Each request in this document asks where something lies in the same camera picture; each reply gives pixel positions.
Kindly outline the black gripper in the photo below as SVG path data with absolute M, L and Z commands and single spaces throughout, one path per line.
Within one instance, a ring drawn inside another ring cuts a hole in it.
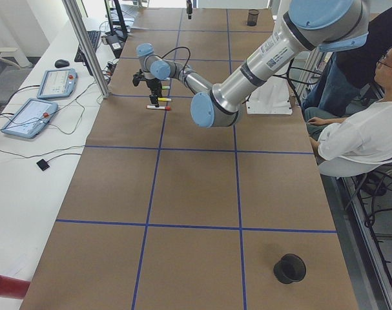
M 192 0 L 186 0 L 186 14 L 188 20 L 192 19 L 192 13 L 193 13 L 193 3 Z M 158 96 L 162 95 L 162 84 L 161 81 L 157 78 L 154 79 L 148 79 L 147 80 L 147 86 L 150 89 L 150 102 L 151 105 L 154 107 L 159 107 L 158 103 Z

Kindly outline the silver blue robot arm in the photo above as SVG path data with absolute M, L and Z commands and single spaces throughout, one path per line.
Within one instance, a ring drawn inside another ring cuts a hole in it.
M 200 127 L 229 127 L 240 118 L 248 95 L 304 50 L 338 52 L 363 46 L 368 35 L 370 1 L 291 1 L 280 26 L 224 82 L 212 84 L 188 65 L 164 60 L 150 43 L 140 44 L 141 65 L 132 83 L 145 81 L 157 91 L 161 81 L 177 79 L 194 94 L 193 122 Z

